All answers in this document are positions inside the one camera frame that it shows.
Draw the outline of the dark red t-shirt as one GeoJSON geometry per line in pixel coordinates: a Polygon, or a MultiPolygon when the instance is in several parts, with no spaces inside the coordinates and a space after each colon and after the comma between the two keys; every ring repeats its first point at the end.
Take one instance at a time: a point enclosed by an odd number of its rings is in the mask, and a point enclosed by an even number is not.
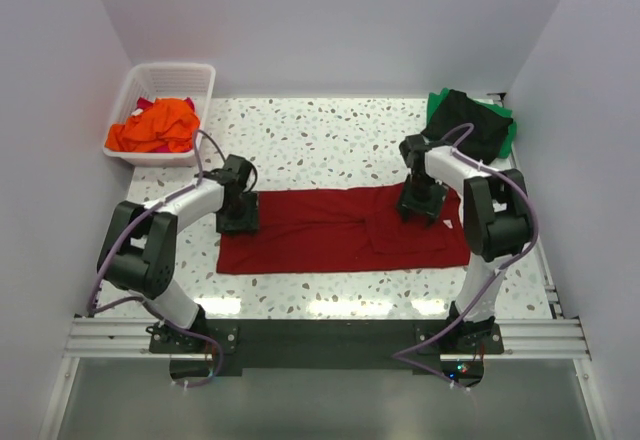
{"type": "Polygon", "coordinates": [[[462,267],[470,250],[460,200],[447,195],[434,223],[396,209],[399,184],[351,189],[266,191],[259,229],[223,235],[220,274],[342,273],[462,267]]]}

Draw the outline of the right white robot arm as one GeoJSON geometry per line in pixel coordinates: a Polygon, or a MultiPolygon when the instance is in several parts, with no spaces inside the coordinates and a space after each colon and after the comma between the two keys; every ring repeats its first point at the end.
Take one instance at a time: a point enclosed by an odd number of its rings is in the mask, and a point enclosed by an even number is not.
{"type": "Polygon", "coordinates": [[[470,260],[462,288],[452,302],[447,333],[486,326],[495,320],[497,296],[508,268],[538,239],[534,209],[517,169],[499,171],[464,155],[445,141],[417,134],[399,146],[409,169],[396,204],[402,220],[440,220],[449,193],[461,198],[462,228],[470,260]]]}

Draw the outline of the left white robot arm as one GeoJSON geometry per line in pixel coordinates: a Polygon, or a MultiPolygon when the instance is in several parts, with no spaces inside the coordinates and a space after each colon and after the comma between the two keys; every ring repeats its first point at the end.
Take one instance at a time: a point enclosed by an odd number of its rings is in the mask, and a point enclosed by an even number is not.
{"type": "Polygon", "coordinates": [[[132,292],[158,318],[182,334],[207,334],[204,309],[174,279],[177,237],[213,214],[219,234],[259,230],[259,195],[250,180],[256,167],[230,155],[223,166],[199,172],[171,194],[137,204],[119,203],[112,214],[97,263],[97,281],[132,292]]]}

